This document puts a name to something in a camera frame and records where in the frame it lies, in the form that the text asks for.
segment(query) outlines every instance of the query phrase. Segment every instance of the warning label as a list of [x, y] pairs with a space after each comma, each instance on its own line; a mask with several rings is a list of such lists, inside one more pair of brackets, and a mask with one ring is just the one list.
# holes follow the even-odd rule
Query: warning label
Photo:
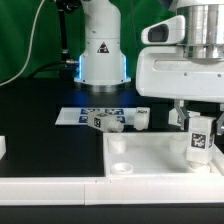
[[110, 53], [107, 45], [105, 44], [105, 42], [102, 43], [102, 45], [100, 46], [99, 50], [97, 51], [97, 53], [101, 53], [101, 54], [105, 54], [105, 53]]

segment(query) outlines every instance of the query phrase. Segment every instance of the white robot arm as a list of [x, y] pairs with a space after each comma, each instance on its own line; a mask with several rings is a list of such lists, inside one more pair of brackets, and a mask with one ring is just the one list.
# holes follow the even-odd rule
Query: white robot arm
[[81, 0], [85, 14], [86, 49], [75, 82], [93, 91], [111, 91], [130, 82], [120, 50], [119, 10], [109, 0]]
[[[142, 96], [174, 99], [184, 129], [185, 100], [220, 103], [224, 111], [224, 0], [160, 2], [176, 16], [143, 30], [142, 42], [151, 46], [139, 55], [136, 88]], [[188, 133], [187, 160], [206, 165], [214, 134], [224, 133], [224, 114], [217, 123], [190, 118]]]

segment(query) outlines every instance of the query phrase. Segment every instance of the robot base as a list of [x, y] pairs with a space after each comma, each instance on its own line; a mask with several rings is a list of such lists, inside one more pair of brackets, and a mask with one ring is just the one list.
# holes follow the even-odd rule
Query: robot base
[[124, 82], [117, 85], [89, 85], [85, 83], [74, 82], [74, 86], [75, 88], [84, 89], [95, 93], [109, 93], [127, 89], [131, 86], [131, 82]]

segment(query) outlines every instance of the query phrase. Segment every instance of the green backdrop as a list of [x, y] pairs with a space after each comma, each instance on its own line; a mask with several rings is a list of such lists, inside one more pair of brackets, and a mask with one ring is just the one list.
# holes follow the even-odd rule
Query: green backdrop
[[[2, 0], [0, 3], [0, 80], [16, 75], [27, 57], [31, 28], [41, 0]], [[131, 20], [130, 0], [111, 0], [122, 16], [121, 50], [127, 56], [128, 75], [135, 77], [137, 52]], [[140, 50], [143, 28], [173, 16], [157, 0], [132, 0], [137, 43]], [[82, 8], [66, 15], [68, 44], [71, 55], [77, 59], [84, 51], [84, 16]], [[49, 62], [60, 60], [60, 33], [57, 9], [46, 0], [37, 23], [30, 63], [22, 77]], [[57, 77], [44, 73], [38, 77]]]

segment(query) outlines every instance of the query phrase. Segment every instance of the white container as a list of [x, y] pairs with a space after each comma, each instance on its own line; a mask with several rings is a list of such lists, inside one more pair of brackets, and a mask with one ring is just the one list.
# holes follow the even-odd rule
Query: white container
[[207, 165], [214, 154], [214, 133], [212, 125], [215, 118], [197, 116], [190, 118], [187, 160]]
[[137, 107], [134, 115], [134, 128], [138, 131], [147, 129], [149, 126], [150, 108]]
[[88, 113], [88, 126], [103, 132], [122, 132], [124, 129], [124, 125], [117, 121], [116, 116], [99, 111]]
[[112, 135], [108, 138], [109, 152], [113, 154], [122, 154], [126, 152], [126, 140], [121, 135]]
[[133, 170], [133, 166], [129, 163], [116, 163], [111, 167], [111, 173], [115, 175], [131, 174]]
[[210, 173], [210, 170], [211, 168], [209, 165], [194, 162], [190, 162], [187, 168], [188, 173], [198, 173], [198, 174], [208, 174]]
[[[133, 172], [128, 176], [139, 177], [160, 174], [183, 174], [187, 173], [188, 163], [184, 153], [170, 151], [170, 139], [172, 136], [185, 137], [187, 133], [104, 133], [104, 166], [106, 177], [116, 177], [117, 173], [112, 169], [115, 164], [130, 164]], [[111, 137], [125, 139], [126, 148], [124, 153], [111, 153]]]
[[184, 153], [187, 149], [187, 136], [173, 135], [170, 138], [169, 150], [173, 153]]

